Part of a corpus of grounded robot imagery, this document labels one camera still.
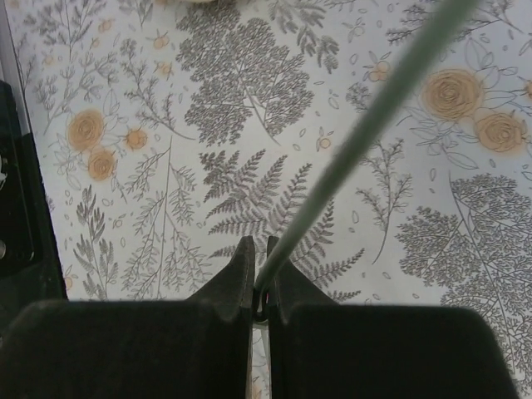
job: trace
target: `table surface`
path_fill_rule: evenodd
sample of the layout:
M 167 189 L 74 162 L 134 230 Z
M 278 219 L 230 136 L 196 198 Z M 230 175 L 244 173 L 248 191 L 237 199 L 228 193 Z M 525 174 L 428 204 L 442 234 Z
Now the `table surface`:
M 96 300 L 186 298 L 246 234 L 260 265 L 439 2 L 5 1 L 68 294 Z M 523 397 L 529 15 L 477 10 L 293 254 L 339 302 L 473 308 Z

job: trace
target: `black object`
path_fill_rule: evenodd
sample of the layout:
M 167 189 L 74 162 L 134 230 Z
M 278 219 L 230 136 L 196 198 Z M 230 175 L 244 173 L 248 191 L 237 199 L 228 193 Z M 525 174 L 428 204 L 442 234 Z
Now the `black object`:
M 66 298 L 33 135 L 0 81 L 0 335 L 29 303 Z
M 244 398 L 253 281 L 247 237 L 186 301 L 34 304 L 7 330 L 0 397 Z M 471 311 L 338 306 L 292 264 L 268 295 L 273 399 L 518 398 Z

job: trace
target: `floral pattern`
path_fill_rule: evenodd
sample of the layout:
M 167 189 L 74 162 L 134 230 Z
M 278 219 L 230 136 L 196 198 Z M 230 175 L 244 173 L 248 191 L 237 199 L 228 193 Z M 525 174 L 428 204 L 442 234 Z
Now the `floral pattern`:
M 440 1 L 6 1 L 69 297 L 186 298 L 244 234 L 260 265 Z M 531 13 L 476 9 L 292 255 L 338 302 L 473 308 L 523 398 Z

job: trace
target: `green rod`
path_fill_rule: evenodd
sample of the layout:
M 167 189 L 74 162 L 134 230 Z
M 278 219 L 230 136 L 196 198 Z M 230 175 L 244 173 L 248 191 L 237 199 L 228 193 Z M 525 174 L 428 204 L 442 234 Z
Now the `green rod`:
M 295 214 L 280 240 L 267 257 L 254 285 L 254 311 L 263 321 L 265 293 L 288 257 L 307 233 L 327 202 L 354 171 L 358 162 L 387 127 L 412 87 L 428 71 L 439 52 L 452 39 L 479 0 L 446 0 L 434 17 L 417 33 L 409 51 L 402 57 L 387 84 L 361 120 L 352 128 L 341 150 L 331 160 L 307 199 Z

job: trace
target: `floral tablecloth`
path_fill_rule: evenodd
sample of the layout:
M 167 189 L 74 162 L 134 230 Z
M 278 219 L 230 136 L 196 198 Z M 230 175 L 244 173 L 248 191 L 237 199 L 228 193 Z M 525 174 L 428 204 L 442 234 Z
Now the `floral tablecloth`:
M 5 0 L 73 299 L 186 298 L 287 227 L 438 0 Z M 465 306 L 532 392 L 532 3 L 489 0 L 293 261 Z M 268 395 L 259 335 L 254 397 Z

